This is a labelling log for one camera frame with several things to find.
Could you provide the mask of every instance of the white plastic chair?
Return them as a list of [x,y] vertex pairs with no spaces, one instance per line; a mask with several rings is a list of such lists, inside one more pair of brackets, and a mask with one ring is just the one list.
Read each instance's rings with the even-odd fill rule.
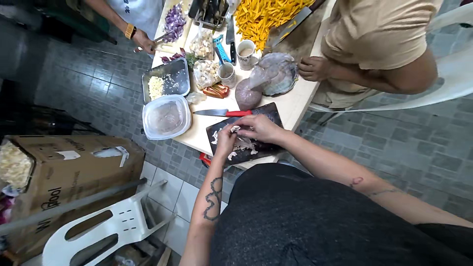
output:
[[[473,3],[458,7],[434,18],[427,31],[440,29],[454,23],[473,25]],[[321,121],[320,125],[325,125],[345,112],[410,109],[460,98],[473,93],[473,78],[471,76],[471,69],[473,69],[473,46],[437,59],[437,68],[439,77],[442,77],[445,83],[439,89],[417,99],[398,104],[356,110],[352,110],[352,107],[349,107],[339,111],[315,103],[310,103],[308,108],[316,112],[329,113],[319,120]]]
[[[118,235],[118,242],[101,255],[86,263],[84,266],[94,266],[121,246],[144,240],[175,217],[175,214],[173,214],[153,228],[148,229],[143,208],[141,206],[142,198],[146,197],[150,191],[160,187],[166,182],[167,180],[162,180],[134,196],[117,202],[100,211],[76,219],[59,228],[49,238],[44,247],[43,266],[69,266],[72,258],[79,251],[82,251],[83,249],[114,234]],[[71,239],[65,240],[66,233],[72,227],[108,210],[112,212],[112,217],[110,219],[72,237]]]

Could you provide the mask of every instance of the hand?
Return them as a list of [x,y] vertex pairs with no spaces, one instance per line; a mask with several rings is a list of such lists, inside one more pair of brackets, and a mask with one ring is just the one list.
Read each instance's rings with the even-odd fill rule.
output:
[[[133,41],[136,43],[136,45],[138,45],[139,47],[141,47],[143,50],[145,50],[147,53],[149,54],[154,54],[155,50],[154,50],[154,46],[156,45],[154,41],[151,41],[149,38],[148,38],[148,35],[146,34],[146,32],[140,30],[140,29],[136,29],[136,32],[135,34],[133,35]],[[135,53],[138,53],[140,50],[138,50],[138,48],[135,48]]]
[[311,56],[302,58],[297,66],[299,75],[305,80],[323,81],[332,75],[335,64],[326,58]]
[[238,119],[234,125],[251,126],[253,130],[238,130],[238,135],[266,143],[278,144],[287,130],[279,127],[265,115],[247,115]]
[[219,136],[217,137],[217,150],[215,151],[214,157],[226,159],[233,151],[237,134],[230,132],[231,128],[232,125],[228,124],[219,131]]

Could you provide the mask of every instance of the table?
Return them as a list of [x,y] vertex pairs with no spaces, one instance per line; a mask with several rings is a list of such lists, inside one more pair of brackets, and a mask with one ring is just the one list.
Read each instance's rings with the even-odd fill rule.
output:
[[[324,5],[320,8],[324,9],[324,15],[321,21],[321,26],[319,28],[319,32],[314,42],[314,46],[312,48],[311,56],[322,56],[320,51],[320,43],[322,41],[322,37],[328,30],[329,26],[329,16],[332,12],[333,6],[336,0],[327,0]],[[187,37],[187,41],[185,43],[184,49],[189,51],[189,43],[195,37],[198,32],[198,24],[193,23],[189,30],[189,35]],[[223,34],[222,45],[225,49],[227,55],[230,55],[230,45],[225,44],[225,35],[226,35],[227,28],[222,27],[219,31],[216,31],[214,37],[218,37],[220,34]],[[238,31],[238,28],[235,25],[235,33]],[[241,35],[237,34],[235,36],[235,47],[238,47],[238,44],[241,42]],[[157,67],[162,64],[161,56],[172,56],[172,54],[165,53],[165,52],[156,52],[156,55],[153,60],[152,67]],[[214,55],[214,60],[218,61],[217,55]],[[251,71],[244,71],[239,68],[237,63],[235,67],[235,73],[238,77],[238,81],[248,78]],[[275,102],[276,107],[278,108],[282,125],[285,129],[289,129],[294,131],[300,123],[302,116],[307,110],[309,103],[311,102],[314,94],[319,86],[319,82],[311,82],[299,78],[294,85],[294,88],[289,91],[288,93],[278,96],[278,97],[265,97],[263,96],[260,105],[263,106],[265,104]],[[198,89],[195,85],[192,85],[191,92],[197,91]],[[190,105],[191,112],[199,111],[199,110],[206,110],[206,109],[228,109],[229,111],[236,111],[239,110],[237,101],[235,100],[235,88],[233,88],[229,94],[224,99],[218,99],[213,97],[207,97],[207,100],[202,101],[198,104],[191,104]],[[212,150],[210,148],[210,143],[208,141],[206,128],[210,125],[218,123],[220,121],[225,120],[226,117],[220,116],[206,116],[206,115],[194,115],[192,114],[192,125],[191,127],[182,135],[177,136],[174,140],[181,142],[189,147],[192,147],[198,151],[204,152],[206,154],[212,155]],[[256,160],[244,162],[235,165],[241,169],[248,169],[253,165],[259,163],[268,163],[268,162],[277,162],[277,156],[268,156],[264,158],[259,158]]]

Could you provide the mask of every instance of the mug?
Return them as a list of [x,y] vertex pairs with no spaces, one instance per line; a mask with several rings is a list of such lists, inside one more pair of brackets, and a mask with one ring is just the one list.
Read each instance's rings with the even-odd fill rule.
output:
[[250,70],[258,63],[258,59],[253,56],[255,47],[253,41],[244,40],[240,42],[236,48],[236,55],[238,56],[238,62],[242,70]]
[[233,68],[232,63],[225,62],[220,65],[217,70],[217,75],[219,76],[222,85],[233,88],[237,84],[237,75],[235,74],[235,69]]

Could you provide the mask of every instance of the black shirt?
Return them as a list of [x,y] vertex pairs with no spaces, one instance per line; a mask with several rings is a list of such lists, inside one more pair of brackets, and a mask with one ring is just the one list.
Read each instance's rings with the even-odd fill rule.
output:
[[235,182],[210,264],[473,266],[473,229],[412,225],[342,184],[259,164]]

